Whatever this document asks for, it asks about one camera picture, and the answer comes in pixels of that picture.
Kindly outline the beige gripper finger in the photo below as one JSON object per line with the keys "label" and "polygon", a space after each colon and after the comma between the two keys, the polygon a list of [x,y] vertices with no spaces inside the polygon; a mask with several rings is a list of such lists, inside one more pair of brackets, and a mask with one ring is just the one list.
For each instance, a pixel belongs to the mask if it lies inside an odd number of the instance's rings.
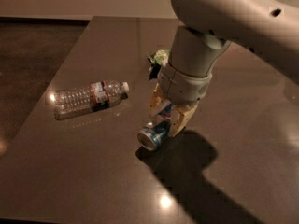
{"label": "beige gripper finger", "polygon": [[174,137],[179,134],[186,126],[186,124],[190,121],[199,105],[199,102],[186,105],[173,105],[171,102],[169,102],[169,104],[171,105],[171,109],[169,119],[170,128],[168,136]]}
{"label": "beige gripper finger", "polygon": [[149,103],[149,116],[154,118],[158,115],[169,118],[171,110],[167,107],[171,102],[165,97],[159,84],[156,84],[155,89],[152,92]]}

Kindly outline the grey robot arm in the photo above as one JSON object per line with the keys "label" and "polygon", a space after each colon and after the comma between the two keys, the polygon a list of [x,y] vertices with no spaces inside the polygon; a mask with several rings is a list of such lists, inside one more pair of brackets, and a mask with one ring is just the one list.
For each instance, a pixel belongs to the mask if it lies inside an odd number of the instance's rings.
{"label": "grey robot arm", "polygon": [[299,10],[276,0],[171,0],[182,22],[158,73],[150,117],[171,105],[169,136],[188,123],[232,42],[291,81],[299,78]]}

